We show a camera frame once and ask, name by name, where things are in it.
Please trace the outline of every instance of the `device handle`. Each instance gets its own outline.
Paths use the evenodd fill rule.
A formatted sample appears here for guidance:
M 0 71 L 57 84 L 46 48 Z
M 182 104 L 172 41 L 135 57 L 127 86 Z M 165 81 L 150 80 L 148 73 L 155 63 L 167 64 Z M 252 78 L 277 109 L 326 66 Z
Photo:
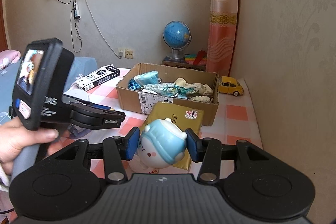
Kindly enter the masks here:
M 37 154 L 40 149 L 40 144 L 27 146 L 16 157 L 13 164 L 12 176 L 10 182 L 19 174 L 26 171 L 35 164 Z

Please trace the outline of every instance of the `gold curtain trim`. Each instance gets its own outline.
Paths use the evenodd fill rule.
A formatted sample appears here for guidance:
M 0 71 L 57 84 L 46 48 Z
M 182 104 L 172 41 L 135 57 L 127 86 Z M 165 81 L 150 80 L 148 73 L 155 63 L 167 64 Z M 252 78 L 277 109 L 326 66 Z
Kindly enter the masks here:
M 211 23 L 217 23 L 220 25 L 237 25 L 237 15 L 236 14 L 214 14 L 211 13 L 210 18 Z

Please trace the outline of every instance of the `wooden door frame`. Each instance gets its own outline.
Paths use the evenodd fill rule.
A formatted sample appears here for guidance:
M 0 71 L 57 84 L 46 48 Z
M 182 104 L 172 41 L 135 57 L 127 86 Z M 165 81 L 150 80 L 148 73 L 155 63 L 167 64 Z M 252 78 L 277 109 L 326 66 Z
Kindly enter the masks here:
M 3 19 L 3 5 L 2 5 L 2 1 L 0 0 L 0 28 L 2 29 L 2 33 L 3 33 L 3 39 L 5 42 L 5 49 L 8 50 L 8 42 L 7 42 L 7 37 L 6 37 L 6 30 L 5 30 L 5 21 Z

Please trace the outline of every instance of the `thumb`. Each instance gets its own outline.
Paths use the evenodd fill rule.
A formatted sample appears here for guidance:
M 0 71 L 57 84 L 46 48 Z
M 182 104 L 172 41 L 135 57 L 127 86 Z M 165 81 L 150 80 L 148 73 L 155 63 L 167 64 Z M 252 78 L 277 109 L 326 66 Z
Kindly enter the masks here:
M 15 150 L 20 152 L 24 147 L 37 143 L 49 143 L 58 137 L 56 129 L 40 128 L 37 131 L 27 130 L 25 127 L 16 129 L 18 132 L 13 134 L 10 143 Z

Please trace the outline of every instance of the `sleeve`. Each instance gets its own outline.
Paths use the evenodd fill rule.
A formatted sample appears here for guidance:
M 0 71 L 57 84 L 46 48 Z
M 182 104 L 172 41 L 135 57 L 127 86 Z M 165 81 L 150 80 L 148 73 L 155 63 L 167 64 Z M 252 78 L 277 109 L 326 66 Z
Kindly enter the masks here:
M 9 176 L 5 174 L 0 164 L 0 191 L 8 192 L 9 189 Z

